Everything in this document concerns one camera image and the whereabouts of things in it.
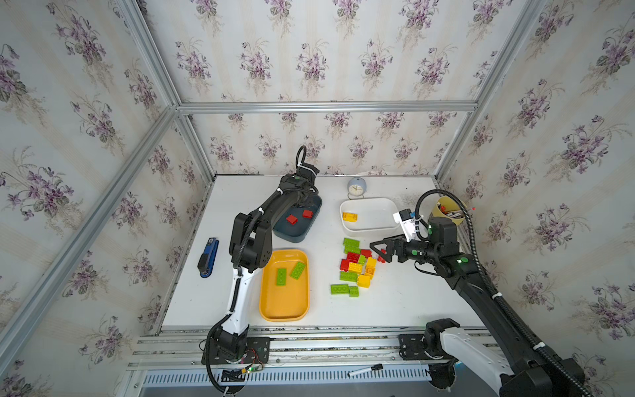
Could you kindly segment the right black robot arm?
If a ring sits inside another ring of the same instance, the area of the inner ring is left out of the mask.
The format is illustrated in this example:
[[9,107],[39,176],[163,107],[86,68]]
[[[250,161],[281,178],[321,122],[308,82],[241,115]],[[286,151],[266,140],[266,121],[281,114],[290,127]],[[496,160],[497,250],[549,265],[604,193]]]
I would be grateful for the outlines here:
[[396,221],[402,234],[370,244],[370,249],[386,262],[413,261],[430,264],[433,274],[454,290],[471,309],[498,344],[497,355],[474,342],[453,319],[427,323],[423,350],[433,360],[441,360],[431,376],[438,389],[455,379],[453,365],[465,364],[498,396],[588,396],[585,372],[572,358],[560,357],[519,317],[494,285],[476,250],[476,235],[468,207],[447,190],[428,190],[417,203],[431,195],[450,198],[459,208],[467,226],[469,252],[460,249],[458,229],[451,218],[423,220],[420,210],[402,210]]

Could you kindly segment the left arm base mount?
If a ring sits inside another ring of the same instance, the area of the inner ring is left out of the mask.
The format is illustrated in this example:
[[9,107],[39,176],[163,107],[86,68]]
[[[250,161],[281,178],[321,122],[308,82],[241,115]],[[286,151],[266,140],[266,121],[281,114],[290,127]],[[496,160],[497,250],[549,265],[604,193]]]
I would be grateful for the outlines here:
[[270,352],[269,337],[243,337],[230,342],[219,342],[212,337],[203,345],[201,363],[211,366],[267,364]]

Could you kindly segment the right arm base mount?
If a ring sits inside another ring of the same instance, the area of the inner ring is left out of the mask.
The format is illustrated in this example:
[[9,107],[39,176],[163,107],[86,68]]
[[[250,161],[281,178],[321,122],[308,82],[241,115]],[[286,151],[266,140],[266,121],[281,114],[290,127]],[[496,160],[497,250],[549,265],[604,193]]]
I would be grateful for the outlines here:
[[428,350],[428,342],[424,334],[400,334],[400,357],[404,361],[437,360],[437,357]]

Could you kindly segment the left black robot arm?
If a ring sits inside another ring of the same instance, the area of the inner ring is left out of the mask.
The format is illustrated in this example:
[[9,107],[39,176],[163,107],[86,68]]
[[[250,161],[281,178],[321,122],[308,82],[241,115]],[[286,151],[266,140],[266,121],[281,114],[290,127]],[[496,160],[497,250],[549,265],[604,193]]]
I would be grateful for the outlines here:
[[238,213],[233,223],[229,254],[233,286],[228,312],[211,327],[205,338],[202,362],[206,366],[239,362],[246,352],[249,330],[248,308],[252,282],[273,254],[273,228],[291,208],[309,205],[319,194],[315,185],[319,169],[306,161],[308,149],[299,147],[295,172],[284,175],[274,193],[250,213]]

